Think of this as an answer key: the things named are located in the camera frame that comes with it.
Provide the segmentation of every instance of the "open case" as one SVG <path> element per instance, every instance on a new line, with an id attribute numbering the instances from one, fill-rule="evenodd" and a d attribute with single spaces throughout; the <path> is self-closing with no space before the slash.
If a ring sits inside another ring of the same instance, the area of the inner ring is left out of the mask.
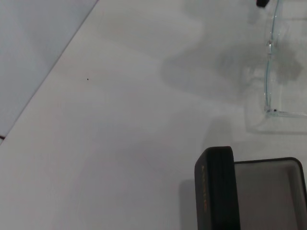
<path id="1" fill-rule="evenodd" d="M 234 162 L 230 147 L 195 165 L 199 230 L 307 230 L 306 186 L 295 158 Z"/>

